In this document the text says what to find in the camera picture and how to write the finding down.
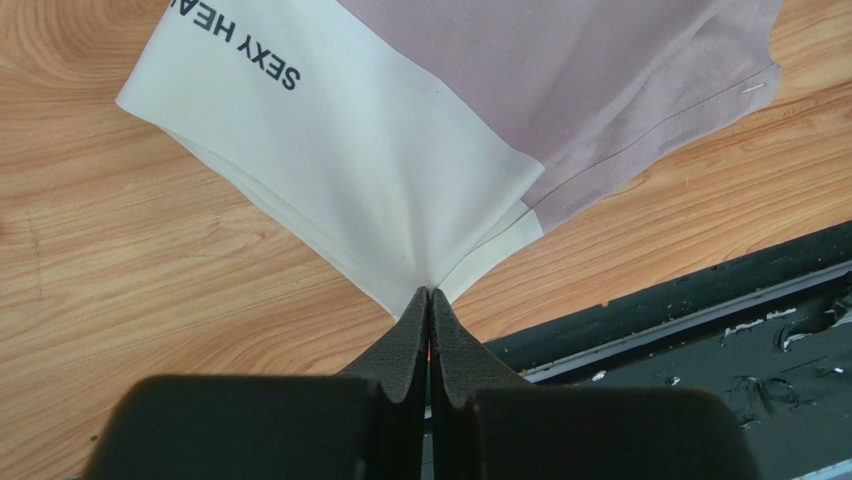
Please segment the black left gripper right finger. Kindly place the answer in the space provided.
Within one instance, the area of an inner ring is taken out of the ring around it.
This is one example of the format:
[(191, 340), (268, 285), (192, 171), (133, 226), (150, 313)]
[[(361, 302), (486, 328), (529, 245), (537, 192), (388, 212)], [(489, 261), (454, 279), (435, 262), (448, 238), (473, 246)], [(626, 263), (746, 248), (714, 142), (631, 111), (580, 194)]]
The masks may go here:
[(431, 296), (438, 479), (757, 479), (733, 413), (695, 389), (537, 386)]

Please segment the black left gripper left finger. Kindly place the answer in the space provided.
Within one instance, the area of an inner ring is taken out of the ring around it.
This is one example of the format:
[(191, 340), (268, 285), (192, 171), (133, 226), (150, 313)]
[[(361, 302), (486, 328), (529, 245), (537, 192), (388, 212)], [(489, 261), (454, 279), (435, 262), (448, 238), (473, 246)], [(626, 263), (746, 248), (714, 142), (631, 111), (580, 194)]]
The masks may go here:
[(329, 376), (160, 375), (121, 399), (87, 479), (417, 479), (428, 292)]

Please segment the pink underwear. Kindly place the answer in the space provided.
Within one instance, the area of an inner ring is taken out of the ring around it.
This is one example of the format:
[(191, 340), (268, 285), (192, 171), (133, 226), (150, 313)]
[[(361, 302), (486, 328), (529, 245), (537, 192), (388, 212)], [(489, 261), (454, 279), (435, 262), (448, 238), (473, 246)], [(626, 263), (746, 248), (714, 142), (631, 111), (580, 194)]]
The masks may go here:
[(399, 317), (767, 107), (777, 1), (173, 1), (117, 97)]

